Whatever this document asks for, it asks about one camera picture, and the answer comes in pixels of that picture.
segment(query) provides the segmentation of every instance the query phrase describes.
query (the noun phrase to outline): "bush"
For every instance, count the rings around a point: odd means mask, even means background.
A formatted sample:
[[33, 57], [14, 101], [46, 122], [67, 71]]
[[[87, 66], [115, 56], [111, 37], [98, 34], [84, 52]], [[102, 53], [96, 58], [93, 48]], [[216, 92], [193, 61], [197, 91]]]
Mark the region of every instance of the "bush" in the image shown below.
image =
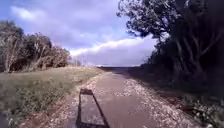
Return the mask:
[[48, 67], [65, 67], [69, 51], [52, 46], [41, 33], [24, 35], [11, 21], [0, 22], [0, 71], [34, 71]]

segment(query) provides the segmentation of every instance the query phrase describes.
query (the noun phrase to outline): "paved path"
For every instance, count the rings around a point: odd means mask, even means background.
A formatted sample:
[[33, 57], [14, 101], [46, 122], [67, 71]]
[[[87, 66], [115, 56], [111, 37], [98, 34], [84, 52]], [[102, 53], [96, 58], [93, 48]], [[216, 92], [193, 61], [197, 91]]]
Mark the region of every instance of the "paved path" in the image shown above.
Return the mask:
[[125, 70], [101, 74], [79, 89], [88, 90], [82, 90], [80, 96], [67, 97], [55, 114], [38, 124], [38, 127], [198, 127], [153, 90], [145, 89], [131, 79]]

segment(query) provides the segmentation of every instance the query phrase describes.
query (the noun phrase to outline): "cloud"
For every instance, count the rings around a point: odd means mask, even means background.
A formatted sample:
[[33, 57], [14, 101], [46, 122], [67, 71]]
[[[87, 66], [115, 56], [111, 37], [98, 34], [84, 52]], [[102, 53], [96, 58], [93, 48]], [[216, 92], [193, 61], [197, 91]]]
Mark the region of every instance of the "cloud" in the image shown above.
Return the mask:
[[84, 65], [137, 66], [150, 56], [155, 44], [150, 37], [123, 39], [71, 51], [71, 54]]
[[139, 64], [142, 61], [133, 58], [145, 57], [153, 49], [153, 43], [147, 42], [155, 41], [129, 38], [126, 19], [116, 16], [118, 1], [31, 0], [22, 4], [18, 1], [11, 6], [11, 12], [27, 28], [25, 32], [49, 36], [54, 44], [69, 49], [72, 55], [85, 57], [86, 63]]

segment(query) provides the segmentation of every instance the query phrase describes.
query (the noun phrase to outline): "grass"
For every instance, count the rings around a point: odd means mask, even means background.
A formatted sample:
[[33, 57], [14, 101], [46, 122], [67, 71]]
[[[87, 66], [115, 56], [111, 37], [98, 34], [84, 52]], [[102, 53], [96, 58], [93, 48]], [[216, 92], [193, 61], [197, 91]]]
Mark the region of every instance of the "grass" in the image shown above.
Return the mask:
[[30, 73], [0, 74], [0, 112], [18, 125], [32, 112], [40, 112], [89, 78], [97, 68], [66, 67]]
[[170, 75], [163, 71], [150, 73], [141, 68], [132, 68], [129, 73], [141, 85], [155, 90], [159, 96], [192, 116], [202, 126], [224, 127], [224, 94], [221, 96], [214, 84], [199, 86], [186, 82], [172, 83]]

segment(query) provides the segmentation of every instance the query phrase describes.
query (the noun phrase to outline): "dry grass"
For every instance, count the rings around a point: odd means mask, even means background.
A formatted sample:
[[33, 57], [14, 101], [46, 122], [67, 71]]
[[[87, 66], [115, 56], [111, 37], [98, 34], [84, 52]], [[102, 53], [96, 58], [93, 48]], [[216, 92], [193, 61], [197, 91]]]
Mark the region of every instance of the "dry grass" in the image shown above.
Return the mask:
[[66, 67], [0, 74], [0, 112], [18, 125], [30, 113], [46, 110], [72, 88], [101, 72], [97, 68]]

